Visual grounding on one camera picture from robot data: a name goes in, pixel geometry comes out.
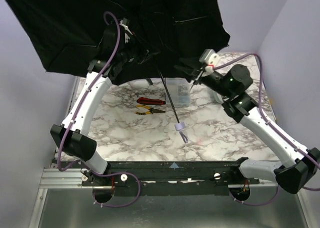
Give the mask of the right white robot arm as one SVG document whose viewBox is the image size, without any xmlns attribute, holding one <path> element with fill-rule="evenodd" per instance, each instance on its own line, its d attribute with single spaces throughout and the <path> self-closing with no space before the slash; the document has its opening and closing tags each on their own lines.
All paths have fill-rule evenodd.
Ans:
<svg viewBox="0 0 320 228">
<path fill-rule="evenodd" d="M 246 92 L 253 83 L 248 68 L 236 64 L 222 75 L 217 71 L 204 76 L 206 64 L 181 58 L 175 68 L 196 83 L 211 88 L 226 98 L 222 106 L 226 114 L 253 132 L 278 157 L 278 162 L 241 158 L 235 166 L 244 178 L 276 182 L 282 189 L 296 194 L 315 175 L 320 151 L 299 144 L 270 120 L 258 103 Z"/>
</svg>

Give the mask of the mint green umbrella case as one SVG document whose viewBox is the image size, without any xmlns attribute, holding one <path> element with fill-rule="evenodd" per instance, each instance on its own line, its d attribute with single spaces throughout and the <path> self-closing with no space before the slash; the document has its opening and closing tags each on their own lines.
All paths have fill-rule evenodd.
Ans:
<svg viewBox="0 0 320 228">
<path fill-rule="evenodd" d="M 219 93 L 217 92 L 213 92 L 213 99 L 216 103 L 223 103 L 224 102 L 224 98 L 222 95 L 220 95 Z"/>
</svg>

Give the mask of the purple umbrella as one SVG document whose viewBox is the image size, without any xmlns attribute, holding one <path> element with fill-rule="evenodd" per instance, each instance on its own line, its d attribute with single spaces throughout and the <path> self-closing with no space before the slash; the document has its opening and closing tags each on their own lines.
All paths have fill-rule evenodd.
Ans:
<svg viewBox="0 0 320 228">
<path fill-rule="evenodd" d="M 86 135 L 111 85 L 186 78 L 180 61 L 226 48 L 218 0 L 5 0 L 44 69 L 85 77 L 87 84 L 59 132 Z"/>
</svg>

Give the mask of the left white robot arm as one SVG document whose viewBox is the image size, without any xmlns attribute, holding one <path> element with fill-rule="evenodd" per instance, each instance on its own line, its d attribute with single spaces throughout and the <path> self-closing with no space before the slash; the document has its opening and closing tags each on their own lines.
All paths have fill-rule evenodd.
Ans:
<svg viewBox="0 0 320 228">
<path fill-rule="evenodd" d="M 88 137 L 94 114 L 104 94 L 112 85 L 149 79 L 139 67 L 151 56 L 151 48 L 128 25 L 109 25 L 103 34 L 103 53 L 91 60 L 85 84 L 71 111 L 60 125 L 53 125 L 50 134 L 58 148 L 57 167 L 62 167 L 65 153 L 82 162 L 97 175 L 106 175 L 110 164 L 97 152 L 97 143 Z"/>
</svg>

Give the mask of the yellow handled pliers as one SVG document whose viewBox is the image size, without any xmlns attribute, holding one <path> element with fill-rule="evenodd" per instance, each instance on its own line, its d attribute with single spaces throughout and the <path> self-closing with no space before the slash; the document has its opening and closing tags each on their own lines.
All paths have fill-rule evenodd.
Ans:
<svg viewBox="0 0 320 228">
<path fill-rule="evenodd" d="M 136 105 L 137 108 L 144 108 L 144 109 L 147 109 L 147 111 L 145 112 L 135 112 L 135 114 L 137 115 L 149 115 L 149 114 L 161 114 L 161 113 L 165 113 L 164 110 L 160 110 L 160 109 L 157 109 L 157 108 L 151 108 L 147 105 L 142 105 L 142 104 L 138 104 Z"/>
</svg>

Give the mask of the clear plastic screw box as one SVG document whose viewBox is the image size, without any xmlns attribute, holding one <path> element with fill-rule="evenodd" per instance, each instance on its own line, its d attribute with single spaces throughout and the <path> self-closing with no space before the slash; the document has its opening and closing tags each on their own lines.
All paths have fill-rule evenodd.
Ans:
<svg viewBox="0 0 320 228">
<path fill-rule="evenodd" d="M 165 83 L 175 107 L 190 105 L 190 83 L 184 78 L 165 78 Z"/>
</svg>

